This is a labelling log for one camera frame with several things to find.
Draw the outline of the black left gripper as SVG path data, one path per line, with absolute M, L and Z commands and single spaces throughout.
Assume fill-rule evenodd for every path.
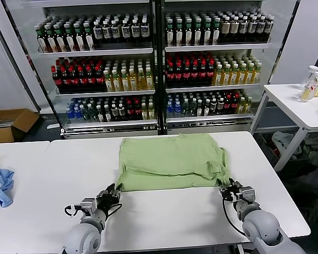
M 100 191 L 96 196 L 97 209 L 103 211 L 106 216 L 113 215 L 122 207 L 120 203 L 121 190 L 122 183 L 119 185 L 112 183 L 105 190 Z

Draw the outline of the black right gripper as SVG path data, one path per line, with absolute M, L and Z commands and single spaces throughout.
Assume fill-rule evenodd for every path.
M 224 201 L 236 202 L 241 199 L 240 189 L 242 187 L 241 183 L 229 178 L 230 186 L 225 186 L 220 179 L 217 179 L 217 183 L 220 189 L 220 194 Z

